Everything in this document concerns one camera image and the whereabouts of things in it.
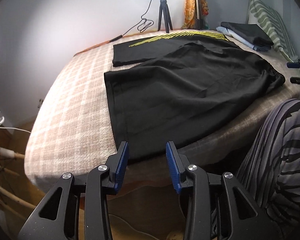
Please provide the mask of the black shorts yellow stripes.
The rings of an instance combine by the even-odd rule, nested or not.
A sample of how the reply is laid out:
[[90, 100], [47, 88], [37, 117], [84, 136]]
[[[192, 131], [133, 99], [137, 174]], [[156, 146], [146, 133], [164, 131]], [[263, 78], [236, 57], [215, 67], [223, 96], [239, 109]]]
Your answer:
[[225, 35], [176, 33], [118, 44], [104, 74], [116, 146], [129, 144], [129, 161], [162, 155], [168, 141], [182, 148], [227, 125], [285, 77], [267, 60]]

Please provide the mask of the green striped white pillow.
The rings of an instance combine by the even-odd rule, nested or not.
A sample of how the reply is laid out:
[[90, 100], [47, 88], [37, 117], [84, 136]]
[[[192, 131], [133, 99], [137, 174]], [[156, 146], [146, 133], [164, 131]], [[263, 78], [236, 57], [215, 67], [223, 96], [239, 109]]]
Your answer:
[[290, 35], [281, 15], [261, 0], [249, 0], [247, 20], [249, 24], [258, 25], [274, 43], [272, 48], [279, 52], [288, 62], [296, 62]]

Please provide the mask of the folded black garment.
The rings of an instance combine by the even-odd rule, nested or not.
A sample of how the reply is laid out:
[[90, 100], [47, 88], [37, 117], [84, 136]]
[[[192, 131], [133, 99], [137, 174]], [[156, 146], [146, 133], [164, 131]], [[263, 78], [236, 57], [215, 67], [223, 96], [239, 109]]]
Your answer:
[[274, 42], [257, 24], [221, 22], [220, 27], [228, 28], [250, 43], [258, 46], [273, 46]]

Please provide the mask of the wooden chair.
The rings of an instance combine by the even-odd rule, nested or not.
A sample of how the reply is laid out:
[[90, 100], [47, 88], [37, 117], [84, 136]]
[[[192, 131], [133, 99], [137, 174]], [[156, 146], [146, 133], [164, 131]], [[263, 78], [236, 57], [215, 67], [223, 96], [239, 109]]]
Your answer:
[[21, 174], [8, 167], [21, 160], [24, 160], [23, 154], [0, 147], [0, 208], [25, 220], [36, 206], [17, 195], [16, 185]]

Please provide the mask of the zebra striped trouser leg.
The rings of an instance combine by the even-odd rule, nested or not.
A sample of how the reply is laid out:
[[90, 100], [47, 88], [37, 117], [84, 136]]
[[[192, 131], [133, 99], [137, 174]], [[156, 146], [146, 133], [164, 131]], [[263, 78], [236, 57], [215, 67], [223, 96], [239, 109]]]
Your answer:
[[237, 179], [284, 235], [300, 225], [300, 100], [270, 112]]

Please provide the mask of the checkered beige bed blanket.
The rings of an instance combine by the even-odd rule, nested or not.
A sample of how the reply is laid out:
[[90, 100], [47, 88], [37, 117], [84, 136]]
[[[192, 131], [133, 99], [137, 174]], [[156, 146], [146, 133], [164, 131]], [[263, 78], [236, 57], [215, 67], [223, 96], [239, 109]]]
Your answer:
[[[116, 152], [104, 74], [113, 70], [113, 45], [76, 54], [51, 86], [26, 146], [25, 174], [47, 192], [64, 172], [85, 174]], [[253, 141], [273, 107], [300, 99], [300, 85], [286, 81], [257, 99], [228, 125], [181, 148], [199, 165], [213, 164]]]

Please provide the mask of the folded blue garment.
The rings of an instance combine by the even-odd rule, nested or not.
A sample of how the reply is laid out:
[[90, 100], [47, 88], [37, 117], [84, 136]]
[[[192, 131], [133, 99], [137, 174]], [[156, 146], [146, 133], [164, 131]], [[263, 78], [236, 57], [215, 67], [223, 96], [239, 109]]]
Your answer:
[[228, 36], [233, 37], [234, 39], [238, 40], [242, 44], [246, 45], [247, 47], [249, 47], [250, 49], [253, 49], [255, 51], [258, 51], [258, 52], [267, 52], [267, 51], [271, 50], [271, 46], [258, 46], [258, 45], [254, 45], [254, 44], [250, 43], [249, 41], [247, 41], [246, 39], [244, 39], [243, 37], [239, 36], [234, 31], [232, 31], [232, 30], [230, 30], [228, 28], [217, 27], [216, 30], [219, 33], [222, 33], [224, 35], [228, 35]]

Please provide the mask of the silver folded tripod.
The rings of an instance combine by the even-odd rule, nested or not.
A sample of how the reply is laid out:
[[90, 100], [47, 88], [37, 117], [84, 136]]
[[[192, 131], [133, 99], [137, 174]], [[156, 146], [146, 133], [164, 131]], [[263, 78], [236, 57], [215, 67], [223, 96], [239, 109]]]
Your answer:
[[195, 29], [201, 30], [203, 27], [201, 1], [195, 0]]

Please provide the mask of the orange patterned scarf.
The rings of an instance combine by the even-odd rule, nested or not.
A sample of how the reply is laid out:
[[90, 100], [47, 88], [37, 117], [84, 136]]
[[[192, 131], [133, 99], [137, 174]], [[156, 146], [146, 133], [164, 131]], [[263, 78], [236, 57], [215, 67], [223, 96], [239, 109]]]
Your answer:
[[[201, 10], [202, 10], [202, 20], [203, 27], [201, 30], [209, 29], [209, 24], [207, 21], [207, 16], [209, 14], [209, 8], [207, 0], [201, 1]], [[184, 4], [184, 23], [181, 27], [182, 29], [195, 29], [195, 0], [185, 0]]]

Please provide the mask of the small black tripod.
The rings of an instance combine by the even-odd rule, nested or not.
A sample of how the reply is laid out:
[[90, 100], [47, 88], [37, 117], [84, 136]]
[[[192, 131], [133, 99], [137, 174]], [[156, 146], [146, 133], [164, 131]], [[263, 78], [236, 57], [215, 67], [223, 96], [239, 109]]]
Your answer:
[[158, 17], [158, 31], [161, 30], [161, 24], [164, 21], [165, 31], [168, 34], [170, 30], [173, 30], [170, 11], [168, 8], [167, 0], [160, 0], [159, 5], [159, 17]]

